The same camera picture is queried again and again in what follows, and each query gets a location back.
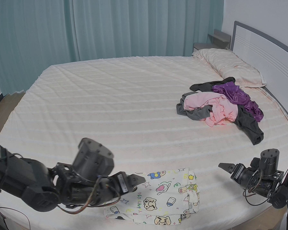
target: wooden floor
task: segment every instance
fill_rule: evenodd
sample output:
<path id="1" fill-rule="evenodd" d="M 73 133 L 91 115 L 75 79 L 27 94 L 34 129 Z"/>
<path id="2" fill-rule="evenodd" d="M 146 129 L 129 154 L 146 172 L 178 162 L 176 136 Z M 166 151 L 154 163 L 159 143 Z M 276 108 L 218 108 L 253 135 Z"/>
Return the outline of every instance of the wooden floor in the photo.
<path id="1" fill-rule="evenodd" d="M 8 119 L 10 113 L 17 106 L 24 92 L 15 93 L 13 95 L 6 95 L 0 102 L 0 132 Z M 268 230 L 273 228 L 277 222 L 282 218 L 286 208 L 276 210 L 273 207 L 268 208 L 265 212 L 259 216 L 251 219 L 250 221 L 244 222 L 229 230 Z"/>

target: pillow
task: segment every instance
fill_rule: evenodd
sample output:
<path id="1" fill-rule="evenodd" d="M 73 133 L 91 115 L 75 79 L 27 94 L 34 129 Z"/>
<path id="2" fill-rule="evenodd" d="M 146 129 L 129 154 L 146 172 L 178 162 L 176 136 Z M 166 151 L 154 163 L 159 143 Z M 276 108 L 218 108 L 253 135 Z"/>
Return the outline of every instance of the pillow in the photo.
<path id="1" fill-rule="evenodd" d="M 236 79 L 235 84 L 240 87 L 262 87 L 267 84 L 256 68 L 239 59 L 230 50 L 204 48 L 192 55 L 207 61 L 223 79 L 234 77 Z"/>

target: bed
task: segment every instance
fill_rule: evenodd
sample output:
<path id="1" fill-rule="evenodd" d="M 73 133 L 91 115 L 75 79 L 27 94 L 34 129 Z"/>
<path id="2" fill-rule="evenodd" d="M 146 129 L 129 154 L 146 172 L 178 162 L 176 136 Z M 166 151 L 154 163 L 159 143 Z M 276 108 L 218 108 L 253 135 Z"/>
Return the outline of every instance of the bed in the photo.
<path id="1" fill-rule="evenodd" d="M 181 225 L 137 225 L 106 219 L 102 209 L 92 208 L 78 215 L 58 208 L 40 213 L 5 192 L 0 194 L 0 206 L 26 214 L 31 229 L 226 230 L 255 217 L 269 204 L 248 205 L 242 189 L 218 164 L 249 165 L 261 151 L 277 148 L 279 169 L 288 168 L 288 95 L 282 94 L 288 86 L 274 82 L 276 77 L 288 79 L 284 73 L 288 72 L 288 51 L 282 46 L 253 28 L 235 23 L 231 50 L 259 69 L 268 82 L 267 90 L 275 96 L 263 88 L 243 88 L 265 114 L 259 123 L 264 140 L 255 146 L 233 123 L 211 128 L 205 122 L 177 115 L 176 104 L 192 84 L 223 79 L 196 57 L 128 57 L 50 66 L 9 116 L 0 144 L 47 167 L 72 163 L 80 140 L 89 137 L 114 153 L 113 174 L 194 169 L 200 187 L 200 211 Z M 275 65 L 283 71 L 276 71 Z M 260 196 L 249 199 L 252 203 L 263 200 Z M 2 211 L 28 227 L 21 214 Z"/>

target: curtain fold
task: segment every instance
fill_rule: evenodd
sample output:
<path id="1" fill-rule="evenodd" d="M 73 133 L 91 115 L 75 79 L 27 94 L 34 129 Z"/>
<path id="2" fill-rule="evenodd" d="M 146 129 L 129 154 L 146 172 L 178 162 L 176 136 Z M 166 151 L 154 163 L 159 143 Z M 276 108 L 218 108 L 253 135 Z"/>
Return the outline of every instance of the curtain fold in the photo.
<path id="1" fill-rule="evenodd" d="M 191 56 L 221 29 L 224 0 L 0 0 L 0 88 L 27 90 L 53 64 Z"/>

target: clothing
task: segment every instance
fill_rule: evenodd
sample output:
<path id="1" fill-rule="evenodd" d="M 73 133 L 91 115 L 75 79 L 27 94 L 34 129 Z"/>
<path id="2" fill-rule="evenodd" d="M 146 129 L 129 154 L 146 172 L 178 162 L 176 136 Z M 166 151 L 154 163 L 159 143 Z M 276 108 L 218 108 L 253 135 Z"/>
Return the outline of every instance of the clothing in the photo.
<path id="1" fill-rule="evenodd" d="M 204 83 L 197 83 L 194 84 L 190 87 L 190 90 L 192 91 L 202 91 L 202 92 L 207 92 L 207 91 L 211 91 L 212 87 L 214 85 L 221 85 L 227 82 L 235 82 L 235 78 L 234 77 L 228 77 L 222 81 L 213 81 L 213 82 L 204 82 Z"/>
<path id="2" fill-rule="evenodd" d="M 194 110 L 195 108 L 212 105 L 210 117 L 205 122 L 210 127 L 213 125 L 226 125 L 224 119 L 235 121 L 238 115 L 237 105 L 229 102 L 225 95 L 214 92 L 201 92 L 186 96 L 184 99 L 184 110 Z"/>
<path id="3" fill-rule="evenodd" d="M 247 110 L 250 114 L 253 115 L 254 119 L 257 122 L 260 122 L 264 118 L 264 113 L 258 107 L 257 103 L 254 101 L 250 101 L 244 105 L 245 110 Z"/>
<path id="4" fill-rule="evenodd" d="M 199 121 L 203 118 L 210 117 L 210 112 L 212 112 L 212 106 L 206 105 L 204 107 L 196 108 L 194 110 L 184 110 L 183 105 L 184 105 L 184 99 L 186 96 L 194 94 L 194 92 L 188 92 L 186 94 L 182 95 L 182 98 L 180 99 L 180 103 L 176 105 L 176 110 L 177 114 L 183 115 L 183 116 L 188 116 L 192 120 Z"/>
<path id="5" fill-rule="evenodd" d="M 257 103 L 251 101 L 250 96 L 241 90 L 238 85 L 235 85 L 234 82 L 214 85 L 212 91 L 224 94 L 232 104 L 244 105 L 244 108 L 253 115 L 257 122 L 260 122 L 263 119 L 264 114 Z"/>
<path id="6" fill-rule="evenodd" d="M 238 115 L 234 123 L 250 138 L 253 145 L 260 143 L 264 139 L 264 133 L 258 127 L 258 123 L 243 105 L 238 105 Z"/>
<path id="7" fill-rule="evenodd" d="M 241 90 L 238 85 L 235 85 L 234 82 L 214 85 L 212 91 L 224 94 L 232 104 L 236 105 L 245 105 L 251 100 L 250 96 Z"/>
<path id="8" fill-rule="evenodd" d="M 138 224 L 178 225 L 191 213 L 198 212 L 199 188 L 194 171 L 182 168 L 137 174 L 145 177 L 146 182 L 138 185 L 135 192 L 123 195 L 118 203 L 106 206 L 107 218 Z"/>

